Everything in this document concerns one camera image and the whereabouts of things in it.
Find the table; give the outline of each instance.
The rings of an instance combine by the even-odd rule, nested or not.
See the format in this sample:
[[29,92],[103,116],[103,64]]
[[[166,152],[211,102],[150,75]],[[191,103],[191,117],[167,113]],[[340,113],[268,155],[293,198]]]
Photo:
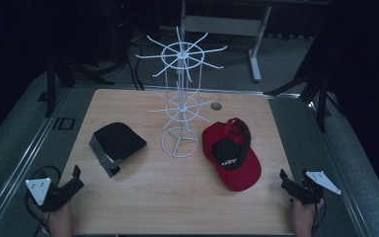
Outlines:
[[[291,171],[268,101],[259,94],[200,93],[214,100],[190,128],[201,140],[216,121],[238,117],[250,128],[251,146],[263,166],[259,181],[234,193],[222,184],[201,144],[186,158],[169,156],[161,146],[162,127],[170,120],[165,100],[154,91],[96,91],[72,148],[60,185],[72,177],[75,165],[85,184],[73,197],[76,234],[290,234],[289,196],[280,187],[280,169]],[[112,122],[124,122],[147,145],[121,164],[109,178],[89,145],[93,132]]]

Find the hat display stand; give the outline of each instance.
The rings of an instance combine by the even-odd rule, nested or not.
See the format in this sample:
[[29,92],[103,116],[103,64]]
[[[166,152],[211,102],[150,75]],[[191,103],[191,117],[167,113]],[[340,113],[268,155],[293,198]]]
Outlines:
[[[168,128],[162,136],[162,148],[166,153],[173,157],[188,157],[196,149],[198,139],[195,133],[190,129],[190,121],[195,118],[201,118],[209,121],[207,118],[199,114],[200,106],[210,104],[213,101],[203,102],[199,101],[199,93],[201,88],[202,65],[206,65],[215,69],[221,69],[222,66],[215,66],[204,61],[204,56],[209,52],[216,52],[224,50],[227,46],[211,50],[203,50],[197,44],[207,37],[205,34],[196,42],[181,41],[179,29],[177,28],[178,41],[169,45],[164,45],[147,38],[152,42],[163,47],[160,55],[140,56],[139,58],[161,58],[164,63],[164,68],[160,70],[153,77],[158,77],[162,73],[165,75],[165,95],[156,91],[155,93],[165,99],[166,107],[162,110],[155,110],[150,112],[166,112],[170,120],[162,129],[167,129],[172,125],[173,121],[178,125]],[[199,76],[198,83],[195,88],[190,87],[192,79],[190,71],[198,68]],[[168,83],[168,69],[175,69],[177,71],[176,87],[170,87]]]

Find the cable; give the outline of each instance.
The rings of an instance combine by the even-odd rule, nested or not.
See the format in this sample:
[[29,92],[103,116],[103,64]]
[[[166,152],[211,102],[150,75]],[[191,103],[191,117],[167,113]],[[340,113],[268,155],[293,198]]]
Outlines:
[[316,222],[318,220],[318,214],[319,214],[319,209],[318,209],[318,204],[315,203],[315,219],[313,220],[313,225],[312,225],[312,230],[315,228],[316,226]]
[[36,237],[38,236],[38,232],[40,229],[49,233],[49,230],[47,228],[47,223],[48,223],[48,220],[50,219],[50,212],[48,213],[46,221],[43,221],[37,214],[33,212],[33,210],[30,207],[30,200],[32,199],[32,197],[33,196],[31,195],[30,191],[26,191],[26,194],[24,195],[24,206],[26,207],[26,210],[29,213],[29,215],[38,221],[38,227],[34,234],[34,236]]
[[[140,51],[140,56],[143,55],[143,49],[142,49],[139,45],[137,45],[137,44],[134,43],[134,42],[131,42],[130,44],[131,44],[132,46],[137,47],[137,48],[139,49],[139,51]],[[137,59],[136,65],[135,65],[135,67],[134,67],[134,76],[135,76],[135,78],[136,78],[136,81],[137,81],[137,83],[138,83],[138,85],[139,85],[140,90],[144,91],[144,86],[143,86],[143,84],[141,83],[140,78],[138,77],[138,74],[137,74],[139,63],[140,63],[140,58]]]
[[113,55],[114,55],[114,49],[115,49],[115,33],[116,33],[116,27],[113,26],[113,44],[112,44],[112,49],[110,51],[110,55],[108,57],[108,59],[112,59]]
[[36,175],[38,174],[38,172],[43,172],[45,169],[51,169],[51,170],[53,170],[53,171],[56,172],[56,174],[57,174],[57,183],[56,183],[56,185],[58,185],[58,182],[60,181],[60,178],[61,178],[61,173],[60,173],[60,171],[59,171],[56,167],[54,167],[54,166],[43,166],[43,167],[39,168],[38,170],[36,170],[36,171],[32,174],[31,179],[32,179],[32,180],[40,179],[39,177],[36,177]]
[[131,80],[134,84],[134,87],[136,88],[136,90],[138,91],[138,86],[137,86],[137,82],[134,78],[134,74],[133,74],[133,69],[131,68],[131,63],[130,63],[130,60],[128,60],[128,58],[126,59],[125,63],[127,64],[128,68],[130,69],[129,73],[131,75]]
[[323,219],[325,218],[325,215],[326,215],[326,201],[325,201],[325,198],[322,197],[322,200],[323,200],[323,213],[322,213],[322,217],[321,219],[319,220],[319,222],[317,222],[317,224],[315,225],[315,223],[313,224],[313,229],[312,229],[312,236],[315,234],[316,230],[319,228],[320,224],[322,223]]

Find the hand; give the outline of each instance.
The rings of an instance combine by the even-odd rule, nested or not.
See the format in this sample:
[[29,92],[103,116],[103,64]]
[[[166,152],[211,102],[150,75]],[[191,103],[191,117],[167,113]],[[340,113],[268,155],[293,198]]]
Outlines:
[[[321,199],[318,203],[318,211],[324,204],[324,200]],[[303,205],[301,201],[293,197],[293,205],[291,209],[291,221],[296,237],[311,237],[313,223],[316,218],[316,209],[314,204]]]
[[73,213],[70,200],[60,209],[52,212],[43,212],[41,216],[44,223],[47,222],[47,228],[50,231],[51,237],[74,236]]

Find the baseball cap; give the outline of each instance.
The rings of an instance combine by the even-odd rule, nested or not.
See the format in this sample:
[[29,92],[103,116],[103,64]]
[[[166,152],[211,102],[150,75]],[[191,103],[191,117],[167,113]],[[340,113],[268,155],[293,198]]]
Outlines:
[[143,148],[147,142],[128,125],[114,122],[95,131],[89,144],[100,164],[112,177],[119,172],[120,163]]
[[202,133],[202,150],[224,185],[233,192],[253,186],[261,176],[260,161],[251,148],[251,132],[239,118],[216,122]]

